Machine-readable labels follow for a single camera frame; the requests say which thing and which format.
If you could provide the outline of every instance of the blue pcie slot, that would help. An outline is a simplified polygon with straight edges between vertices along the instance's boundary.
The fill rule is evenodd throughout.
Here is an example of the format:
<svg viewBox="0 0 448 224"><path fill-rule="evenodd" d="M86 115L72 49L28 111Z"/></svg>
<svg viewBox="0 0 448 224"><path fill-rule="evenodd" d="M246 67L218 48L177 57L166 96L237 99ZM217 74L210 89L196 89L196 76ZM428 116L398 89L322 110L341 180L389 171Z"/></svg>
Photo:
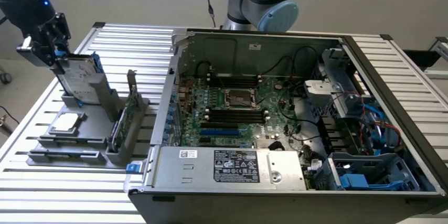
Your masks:
<svg viewBox="0 0 448 224"><path fill-rule="evenodd" d="M201 136L240 136L240 131L233 130L200 130Z"/></svg>

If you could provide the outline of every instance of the aluminum extrusion table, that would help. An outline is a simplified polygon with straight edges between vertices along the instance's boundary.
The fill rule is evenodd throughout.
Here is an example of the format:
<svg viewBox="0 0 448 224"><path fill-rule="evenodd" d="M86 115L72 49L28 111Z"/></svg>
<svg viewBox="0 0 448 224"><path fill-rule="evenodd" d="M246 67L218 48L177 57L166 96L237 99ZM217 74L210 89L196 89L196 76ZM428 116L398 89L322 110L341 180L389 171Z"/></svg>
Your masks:
<svg viewBox="0 0 448 224"><path fill-rule="evenodd" d="M105 24L92 28L76 50L77 54L96 51L101 56L110 87L122 97L128 95L126 71L137 71L138 92L150 99L150 105L133 160L146 157L172 57L172 31L172 27ZM352 36L437 154L448 163L445 96L393 41L382 40L378 35ZM124 170L28 166L25 163L26 152L36 146L36 139L44 134L62 106L61 94L61 87L53 80L0 149L0 223L144 223L122 192ZM140 175L132 175L130 182L137 182L140 178ZM446 222L448 211L437 216L417 216L401 223Z"/></svg>

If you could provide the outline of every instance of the black wire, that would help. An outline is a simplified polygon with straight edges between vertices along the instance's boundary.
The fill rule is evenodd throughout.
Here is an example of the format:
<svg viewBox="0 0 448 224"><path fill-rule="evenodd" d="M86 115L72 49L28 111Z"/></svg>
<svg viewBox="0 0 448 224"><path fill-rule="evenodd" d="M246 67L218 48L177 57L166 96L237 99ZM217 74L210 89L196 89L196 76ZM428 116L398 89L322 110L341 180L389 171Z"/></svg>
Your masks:
<svg viewBox="0 0 448 224"><path fill-rule="evenodd" d="M308 49L310 49L313 52L314 52L314 57L316 57L316 65L318 64L318 53L317 53L317 51L316 51L316 49L313 48L313 47L310 47L310 46L302 46L302 47L300 47L297 50L296 50L296 53L293 54L293 58L292 58L292 67L294 68L294 66L296 66L296 58L297 58L297 54L298 54L298 52L302 50L302 49L305 49L305 48L308 48Z"/></svg>
<svg viewBox="0 0 448 224"><path fill-rule="evenodd" d="M269 73L274 68L276 66L278 66L280 62L285 59L285 58L289 58L290 62L292 62L292 58L288 56L288 55L284 55L280 60L277 61L277 63L265 71L262 72L260 75L264 76L266 73Z"/></svg>
<svg viewBox="0 0 448 224"><path fill-rule="evenodd" d="M281 98L282 98L282 96L285 95L286 91L288 91L288 89L286 89L285 92L282 92L282 94L280 95L278 101L281 100ZM310 121L310 120L306 120L306 119L296 119L296 118L292 118L292 117L286 116L285 113L282 112L281 108L280 108L278 103L277 103L277 108L278 108L278 110L280 110L280 114L281 114L286 119L293 120L293 121L296 121L296 122L309 122L309 123L312 123L316 127L318 127L317 123L314 123L314 122Z"/></svg>
<svg viewBox="0 0 448 224"><path fill-rule="evenodd" d="M6 110L6 108L2 107L2 106L0 106L0 108L4 109L4 111L6 112L6 114L8 114L8 116L10 117L10 119L13 119L14 122L16 122L17 124L20 124L20 122L17 121L17 119L10 115L10 113L9 113L9 111Z"/></svg>
<svg viewBox="0 0 448 224"><path fill-rule="evenodd" d="M197 76L198 67L200 67L201 64L204 64L204 63L206 63L208 66L212 65L212 63L210 63L208 60L201 60L200 62L197 62L197 64L196 64L196 69L194 69L194 74L193 74L194 77Z"/></svg>
<svg viewBox="0 0 448 224"><path fill-rule="evenodd" d="M208 2L208 14L210 15L212 21L213 21L213 28L216 27L216 23L214 23L214 11L210 5L210 0L206 0Z"/></svg>
<svg viewBox="0 0 448 224"><path fill-rule="evenodd" d="M318 138L318 137L320 137L320 135L317 135L317 136L313 136L313 137L309 137L309 138L306 138L306 139L297 139L297 138L294 138L294 136L293 136L293 135L290 135L290 137L292 137L292 139L293 139L293 140L297 140L297 141L308 141L308 140L310 140L310 139Z"/></svg>
<svg viewBox="0 0 448 224"><path fill-rule="evenodd" d="M6 20L8 20L8 18L6 18L6 17L2 17L2 18L0 19L0 25L1 25L4 22L6 22Z"/></svg>

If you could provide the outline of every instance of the power supply label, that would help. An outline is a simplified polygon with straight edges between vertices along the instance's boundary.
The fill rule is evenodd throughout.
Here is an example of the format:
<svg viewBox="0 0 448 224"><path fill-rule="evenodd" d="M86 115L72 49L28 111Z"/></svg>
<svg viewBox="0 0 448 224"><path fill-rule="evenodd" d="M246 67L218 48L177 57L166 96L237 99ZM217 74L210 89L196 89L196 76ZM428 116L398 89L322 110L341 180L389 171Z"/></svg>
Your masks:
<svg viewBox="0 0 448 224"><path fill-rule="evenodd" d="M213 179L224 183L260 183L256 151L214 150Z"/></svg>

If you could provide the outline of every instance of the white wall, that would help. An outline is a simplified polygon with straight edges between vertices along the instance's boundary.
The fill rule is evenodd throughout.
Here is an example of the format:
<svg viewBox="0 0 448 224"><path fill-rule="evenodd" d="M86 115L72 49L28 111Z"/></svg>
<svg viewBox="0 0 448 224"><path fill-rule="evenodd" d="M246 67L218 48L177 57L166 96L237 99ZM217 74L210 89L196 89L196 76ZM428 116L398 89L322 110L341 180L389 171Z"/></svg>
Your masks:
<svg viewBox="0 0 448 224"><path fill-rule="evenodd" d="M292 30L390 34L404 48L425 49L434 36L448 36L448 0L296 0L300 15ZM94 21L152 25L209 26L206 0L52 0L66 14L74 50ZM217 23L226 0L212 0ZM16 58L20 33L0 27L0 58Z"/></svg>

